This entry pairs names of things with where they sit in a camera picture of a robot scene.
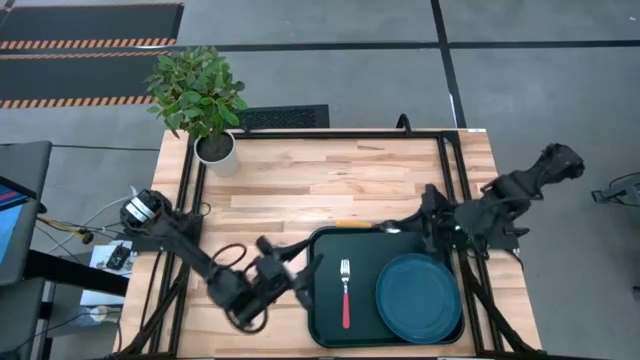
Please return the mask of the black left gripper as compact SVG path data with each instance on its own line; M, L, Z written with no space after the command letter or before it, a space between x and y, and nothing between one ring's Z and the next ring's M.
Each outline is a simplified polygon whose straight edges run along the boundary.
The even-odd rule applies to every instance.
M248 299L234 311L238 321L252 321L291 288L292 277L281 261L291 261L310 244L311 240L305 239L282 247L273 245L265 236L257 239L257 248L265 257L256 257L251 262L256 276L250 282ZM313 258L293 281L295 296L305 309L314 308L310 289L323 258L323 255Z

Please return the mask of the green plant in white pot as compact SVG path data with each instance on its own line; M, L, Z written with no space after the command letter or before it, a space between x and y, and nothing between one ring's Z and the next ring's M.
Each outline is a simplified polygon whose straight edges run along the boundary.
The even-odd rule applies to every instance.
M248 105L245 84L226 57L212 46L160 54L145 83L152 99L147 111L174 137L188 135L194 156L216 176L233 176L239 160L230 130L241 126Z

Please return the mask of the grey stand base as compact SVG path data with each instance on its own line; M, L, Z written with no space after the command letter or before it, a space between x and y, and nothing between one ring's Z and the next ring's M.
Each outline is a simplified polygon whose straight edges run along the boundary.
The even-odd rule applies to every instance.
M596 203L640 208L640 172L619 176L606 188L594 190L591 196Z

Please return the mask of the black mat orange striped edge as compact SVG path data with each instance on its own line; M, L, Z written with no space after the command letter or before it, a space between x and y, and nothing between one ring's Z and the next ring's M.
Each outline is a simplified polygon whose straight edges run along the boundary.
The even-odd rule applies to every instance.
M0 9L0 50L173 45L182 3L16 6Z
M160 51L0 55L0 109L145 105Z

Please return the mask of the white paper sheet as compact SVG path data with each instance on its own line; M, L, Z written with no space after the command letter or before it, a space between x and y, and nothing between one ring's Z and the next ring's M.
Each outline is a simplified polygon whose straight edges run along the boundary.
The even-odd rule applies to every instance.
M89 266L99 270L123 276L129 278L132 274L133 263L135 262L136 255L130 255L125 261L124 265L119 270L113 270L107 267L107 262L115 251L116 247L122 245L127 249L131 249L131 243L129 241L112 241L107 245L96 245L93 248ZM99 305L123 305L125 302L124 296L112 295L92 290L83 290L80 305L84 307L92 307Z

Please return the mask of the red-handled metal fork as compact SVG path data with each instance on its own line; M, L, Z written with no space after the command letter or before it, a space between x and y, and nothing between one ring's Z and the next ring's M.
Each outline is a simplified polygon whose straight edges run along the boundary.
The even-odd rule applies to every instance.
M344 258L340 263L340 276L343 284L343 301L342 301L342 328L347 330L351 326L350 320L350 303L349 303L349 280L351 268L350 260Z

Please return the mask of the black handheld controller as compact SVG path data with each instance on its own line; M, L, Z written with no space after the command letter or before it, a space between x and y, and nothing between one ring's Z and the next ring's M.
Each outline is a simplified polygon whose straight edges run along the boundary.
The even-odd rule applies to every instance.
M130 248L122 244L117 245L106 262L106 268L110 270L116 270L116 271L121 270L126 264L130 255L131 255Z

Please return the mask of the blue ceramic plate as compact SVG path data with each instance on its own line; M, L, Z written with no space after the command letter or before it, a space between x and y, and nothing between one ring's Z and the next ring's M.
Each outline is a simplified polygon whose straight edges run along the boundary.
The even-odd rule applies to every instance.
M378 276L375 301L385 326L412 344L444 343L462 319L453 273L424 254L405 254L390 261Z

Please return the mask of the dark green plastic tray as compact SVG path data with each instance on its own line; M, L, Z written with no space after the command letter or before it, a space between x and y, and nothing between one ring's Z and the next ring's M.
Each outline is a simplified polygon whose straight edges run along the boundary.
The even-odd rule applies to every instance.
M308 316L312 338L326 348L409 346L383 323L375 301L375 287L383 268L405 254L424 254L444 264L452 273L447 252L428 252L422 236L416 233L385 233L377 229L325 227L312 235L308 258L323 255L314 275L310 294L314 309ZM343 284L340 263L350 260L349 303L351 326L342 328ZM462 319L444 343L458 340L464 330Z

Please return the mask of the grey monitor blue screen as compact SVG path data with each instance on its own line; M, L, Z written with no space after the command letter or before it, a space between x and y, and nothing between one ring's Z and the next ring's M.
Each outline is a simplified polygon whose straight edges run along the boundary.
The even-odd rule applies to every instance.
M35 193L35 199L23 205L9 238L8 247L0 261L0 286L18 282L23 278L51 149L50 141L0 146L0 176Z

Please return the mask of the black perforated floor mat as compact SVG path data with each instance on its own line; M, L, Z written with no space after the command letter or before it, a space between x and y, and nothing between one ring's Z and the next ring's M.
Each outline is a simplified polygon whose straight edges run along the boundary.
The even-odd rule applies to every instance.
M329 106L299 105L249 108L238 113L239 128L295 129L329 128Z

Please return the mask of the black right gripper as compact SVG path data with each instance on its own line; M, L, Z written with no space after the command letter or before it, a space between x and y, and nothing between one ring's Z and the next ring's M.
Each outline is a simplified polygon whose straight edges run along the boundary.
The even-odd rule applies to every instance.
M423 237L428 252L445 253L451 248L453 221L451 204L434 184L427 184L419 211L384 225L387 233L416 233Z

